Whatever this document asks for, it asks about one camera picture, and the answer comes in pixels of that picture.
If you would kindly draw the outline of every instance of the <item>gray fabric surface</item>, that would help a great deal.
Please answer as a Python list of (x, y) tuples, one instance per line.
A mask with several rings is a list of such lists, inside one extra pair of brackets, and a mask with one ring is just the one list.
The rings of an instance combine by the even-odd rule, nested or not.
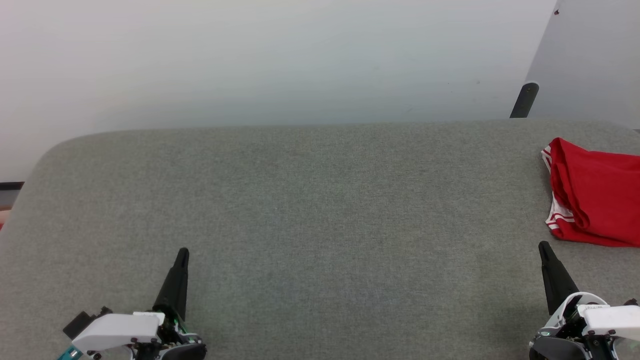
[(54, 359), (78, 312), (148, 309), (186, 246), (208, 359), (525, 359), (548, 318), (539, 241), (581, 290), (640, 296), (640, 249), (549, 234), (556, 136), (640, 154), (628, 129), (527, 119), (63, 143), (0, 232), (0, 354)]

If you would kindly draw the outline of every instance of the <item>folded garment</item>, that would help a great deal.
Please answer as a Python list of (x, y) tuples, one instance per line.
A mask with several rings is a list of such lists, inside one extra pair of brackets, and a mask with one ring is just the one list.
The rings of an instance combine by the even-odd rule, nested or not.
[(551, 175), (546, 223), (554, 236), (640, 247), (640, 156), (587, 151), (555, 138), (542, 157)]

